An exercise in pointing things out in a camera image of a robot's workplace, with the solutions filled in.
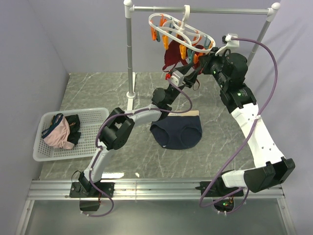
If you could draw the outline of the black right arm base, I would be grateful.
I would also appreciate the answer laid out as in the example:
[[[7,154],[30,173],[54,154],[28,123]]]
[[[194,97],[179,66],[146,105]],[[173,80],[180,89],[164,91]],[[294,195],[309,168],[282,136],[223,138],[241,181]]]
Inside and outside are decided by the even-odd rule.
[[[195,189],[201,191],[199,205],[201,208],[213,206],[217,212],[228,213],[234,210],[234,197],[242,197],[244,191],[242,188],[225,186],[223,180],[218,178],[212,186],[211,181],[201,181]]]

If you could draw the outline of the navy blue underwear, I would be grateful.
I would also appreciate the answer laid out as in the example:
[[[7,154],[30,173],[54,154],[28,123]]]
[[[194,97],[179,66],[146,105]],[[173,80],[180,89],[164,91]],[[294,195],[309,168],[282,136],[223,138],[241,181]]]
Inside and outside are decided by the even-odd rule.
[[[152,122],[150,132],[163,148],[189,149],[202,138],[200,112],[192,110],[182,114],[169,114],[165,119]]]

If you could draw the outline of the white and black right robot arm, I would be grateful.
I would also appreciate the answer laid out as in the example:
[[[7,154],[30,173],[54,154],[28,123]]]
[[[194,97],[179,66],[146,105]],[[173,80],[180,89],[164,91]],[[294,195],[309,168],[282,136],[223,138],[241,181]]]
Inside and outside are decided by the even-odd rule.
[[[254,167],[246,170],[224,168],[211,181],[203,194],[225,196],[243,194],[247,188],[253,193],[284,183],[295,169],[292,158],[287,159],[272,139],[262,117],[252,90],[245,84],[247,59],[229,49],[219,53],[215,47],[200,57],[204,74],[214,77],[220,87],[220,98],[228,112],[238,123],[254,161]]]

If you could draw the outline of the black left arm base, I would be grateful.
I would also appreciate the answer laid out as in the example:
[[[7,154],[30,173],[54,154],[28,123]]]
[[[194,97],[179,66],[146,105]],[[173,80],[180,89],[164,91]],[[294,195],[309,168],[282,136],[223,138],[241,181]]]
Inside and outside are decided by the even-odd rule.
[[[112,182],[96,182],[95,185],[107,194],[113,196],[114,183]],[[69,192],[69,198],[80,199],[79,207],[83,212],[96,212],[100,208],[102,198],[108,198],[103,195],[90,183],[73,182]]]

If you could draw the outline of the dark red lace bra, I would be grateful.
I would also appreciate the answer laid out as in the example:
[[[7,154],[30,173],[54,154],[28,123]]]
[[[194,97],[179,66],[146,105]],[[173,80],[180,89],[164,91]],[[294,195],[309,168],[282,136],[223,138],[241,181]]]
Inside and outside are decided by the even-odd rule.
[[[166,52],[164,54],[164,66],[163,66],[162,70],[164,72],[166,72],[166,74],[169,72],[174,72],[176,67],[181,67],[181,66],[189,64],[188,57],[187,57],[187,50],[188,49],[186,48],[185,60],[182,60],[180,57],[180,52],[179,52],[179,45],[180,44],[178,42],[172,41],[171,43],[169,43],[169,48],[168,48],[168,50],[166,50]],[[195,54],[198,55],[199,59],[201,56],[204,55],[201,52],[195,52]],[[200,67],[200,60],[198,61],[197,64],[194,64],[194,66],[188,71],[187,74],[193,72],[198,67]],[[200,82],[199,82],[198,78],[197,78],[195,84],[200,86]]]

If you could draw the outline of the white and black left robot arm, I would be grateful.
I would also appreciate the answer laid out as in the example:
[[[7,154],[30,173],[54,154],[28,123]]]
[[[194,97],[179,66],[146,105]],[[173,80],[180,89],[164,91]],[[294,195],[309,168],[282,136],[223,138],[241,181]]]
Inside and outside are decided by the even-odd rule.
[[[115,108],[105,122],[101,125],[95,140],[97,148],[89,166],[80,173],[78,182],[80,190],[86,197],[93,197],[104,194],[100,188],[102,172],[106,164],[116,150],[122,148],[134,127],[153,121],[166,118],[169,114],[183,114],[183,111],[174,111],[171,104],[180,95],[185,95],[183,89],[191,88],[202,71],[202,66],[198,66],[193,72],[187,72],[193,67],[188,64],[174,68],[168,73],[167,89],[157,88],[153,92],[152,103],[144,108],[123,111]]]

